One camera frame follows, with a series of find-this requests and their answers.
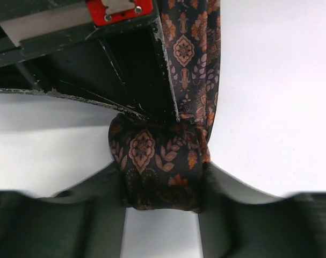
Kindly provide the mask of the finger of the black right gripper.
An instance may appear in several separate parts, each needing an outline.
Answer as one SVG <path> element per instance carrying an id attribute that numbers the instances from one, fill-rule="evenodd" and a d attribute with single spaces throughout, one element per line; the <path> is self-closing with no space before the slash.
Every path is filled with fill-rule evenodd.
<path id="1" fill-rule="evenodd" d="M 130 113 L 143 119 L 178 117 L 158 17 L 98 26 L 67 19 L 19 18 L 21 53 L 36 61 L 43 93 Z"/>

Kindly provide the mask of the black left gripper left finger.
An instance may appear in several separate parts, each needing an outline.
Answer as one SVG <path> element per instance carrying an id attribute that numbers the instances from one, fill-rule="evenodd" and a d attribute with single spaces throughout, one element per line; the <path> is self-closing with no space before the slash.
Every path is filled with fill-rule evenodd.
<path id="1" fill-rule="evenodd" d="M 0 257 L 119 257 L 125 213 L 115 163 L 52 197 L 0 190 Z"/>

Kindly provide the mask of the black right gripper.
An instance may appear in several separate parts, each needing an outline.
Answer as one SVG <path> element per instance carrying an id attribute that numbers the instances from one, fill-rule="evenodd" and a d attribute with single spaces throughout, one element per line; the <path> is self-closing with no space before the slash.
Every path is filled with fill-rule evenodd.
<path id="1" fill-rule="evenodd" d="M 155 1 L 0 1 L 0 93 L 136 93 L 159 83 Z"/>

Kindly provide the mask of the dark brown paisley tie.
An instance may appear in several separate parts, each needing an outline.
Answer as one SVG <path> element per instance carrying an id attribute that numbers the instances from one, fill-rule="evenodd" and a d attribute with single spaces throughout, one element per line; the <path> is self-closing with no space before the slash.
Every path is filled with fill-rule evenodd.
<path id="1" fill-rule="evenodd" d="M 126 206 L 199 213 L 219 92 L 220 2 L 163 1 L 160 8 L 179 121 L 118 114 L 108 141 Z"/>

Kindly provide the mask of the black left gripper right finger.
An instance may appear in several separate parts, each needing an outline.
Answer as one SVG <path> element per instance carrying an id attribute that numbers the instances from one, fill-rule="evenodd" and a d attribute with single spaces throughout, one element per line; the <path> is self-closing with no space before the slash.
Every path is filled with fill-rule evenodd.
<path id="1" fill-rule="evenodd" d="M 204 257 L 326 257 L 326 192 L 274 198 L 205 167 Z"/>

